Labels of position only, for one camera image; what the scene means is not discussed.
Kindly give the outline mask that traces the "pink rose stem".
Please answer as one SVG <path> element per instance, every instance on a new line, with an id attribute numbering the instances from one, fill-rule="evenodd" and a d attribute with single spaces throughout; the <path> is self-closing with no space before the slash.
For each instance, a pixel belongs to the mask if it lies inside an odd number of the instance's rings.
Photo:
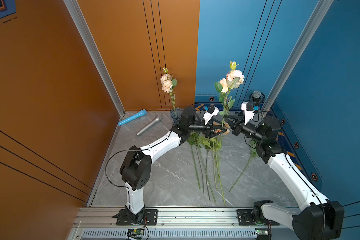
<path id="1" fill-rule="evenodd" d="M 235 61 L 230 61 L 229 67 L 230 70 L 227 75 L 218 82 L 215 82 L 215 89 L 219 94 L 219 102 L 223 108 L 219 112 L 221 116 L 228 115 L 236 101 L 232 92 L 238 89 L 245 80 L 243 72 L 238 69 L 238 64 Z"/>
<path id="2" fill-rule="evenodd" d="M 170 95 L 173 109 L 176 108 L 176 94 L 174 88 L 177 86 L 178 81 L 169 73 L 167 68 L 163 68 L 163 75 L 160 78 L 162 90 Z"/>
<path id="3" fill-rule="evenodd" d="M 244 167 L 244 169 L 242 170 L 242 172 L 240 173 L 240 175 L 238 176 L 238 178 L 235 180 L 235 182 L 233 183 L 233 185 L 230 188 L 230 191 L 233 190 L 233 188 L 236 186 L 236 184 L 239 182 L 240 178 L 242 177 L 242 175 L 244 174 L 244 172 L 248 169 L 248 167 L 250 166 L 252 160 L 254 158 L 258 157 L 257 151 L 256 151 L 256 142 L 254 140 L 251 140 L 251 144 L 250 144 L 250 148 L 251 148 L 251 155 L 250 158 L 246 164 L 246 166 Z"/>

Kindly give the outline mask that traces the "orange flower stem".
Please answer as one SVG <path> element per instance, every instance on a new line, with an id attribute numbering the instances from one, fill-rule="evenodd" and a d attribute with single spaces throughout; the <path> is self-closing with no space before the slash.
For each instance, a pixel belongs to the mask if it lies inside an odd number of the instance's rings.
<path id="1" fill-rule="evenodd" d="M 187 142 L 190 144 L 190 147 L 191 147 L 191 155 L 192 155 L 192 159 L 193 159 L 193 163 L 194 163 L 194 168 L 195 168 L 195 174 L 196 174 L 196 178 L 197 178 L 197 182 L 198 182 L 198 187 L 199 187 L 199 189 L 201 189 L 199 173 L 198 173 L 198 169 L 197 169 L 197 165 L 196 165 L 196 158 L 195 158 L 195 153 L 194 153 L 194 146 L 196 145 L 195 133 L 191 133 L 191 135 L 188 138 Z"/>

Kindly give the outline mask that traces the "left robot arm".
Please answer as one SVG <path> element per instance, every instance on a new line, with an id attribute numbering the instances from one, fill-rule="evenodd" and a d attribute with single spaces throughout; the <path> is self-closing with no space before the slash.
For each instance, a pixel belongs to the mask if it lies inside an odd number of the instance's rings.
<path id="1" fill-rule="evenodd" d="M 220 110 L 214 105 L 208 106 L 202 117 L 197 116 L 194 107 L 187 107 L 178 117 L 170 130 L 160 139 L 144 147 L 132 146 L 120 169 L 122 180 L 127 188 L 127 203 L 124 214 L 133 224 L 143 222 L 145 213 L 144 186 L 151 176 L 153 163 L 170 150 L 185 143 L 191 133 L 200 133 L 206 138 L 213 138 L 227 130 L 221 125 L 214 125 L 215 116 Z"/>

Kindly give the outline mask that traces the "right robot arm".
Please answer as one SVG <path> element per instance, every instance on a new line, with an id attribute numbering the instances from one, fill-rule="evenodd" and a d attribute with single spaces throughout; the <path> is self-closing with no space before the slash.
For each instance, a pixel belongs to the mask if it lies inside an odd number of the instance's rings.
<path id="1" fill-rule="evenodd" d="M 344 208 L 322 194 L 291 160 L 278 143 L 282 127 L 275 116 L 265 116 L 259 125 L 245 123 L 243 116 L 225 116 L 234 135 L 243 134 L 256 142 L 256 152 L 283 181 L 294 196 L 294 211 L 264 200 L 254 203 L 252 216 L 258 225 L 272 221 L 293 230 L 300 240 L 333 240 L 341 236 Z"/>

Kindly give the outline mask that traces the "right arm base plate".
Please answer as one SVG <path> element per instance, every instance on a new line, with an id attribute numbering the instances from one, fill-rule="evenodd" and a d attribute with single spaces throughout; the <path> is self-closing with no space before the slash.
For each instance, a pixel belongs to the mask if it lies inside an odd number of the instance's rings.
<path id="1" fill-rule="evenodd" d="M 254 220 L 252 215 L 252 210 L 250 209 L 237 209 L 236 210 L 238 222 L 240 226 L 267 226 L 271 223 L 271 226 L 279 226 L 280 224 L 274 221 L 261 220 L 260 223 L 257 223 Z"/>

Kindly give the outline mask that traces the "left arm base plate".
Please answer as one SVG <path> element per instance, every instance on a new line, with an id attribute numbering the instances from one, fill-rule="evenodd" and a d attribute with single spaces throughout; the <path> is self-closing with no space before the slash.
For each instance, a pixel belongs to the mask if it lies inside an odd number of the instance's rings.
<path id="1" fill-rule="evenodd" d="M 158 220 L 158 210 L 142 209 L 135 215 L 128 209 L 123 209 L 112 216 L 112 219 L 117 220 L 118 226 L 155 226 Z"/>

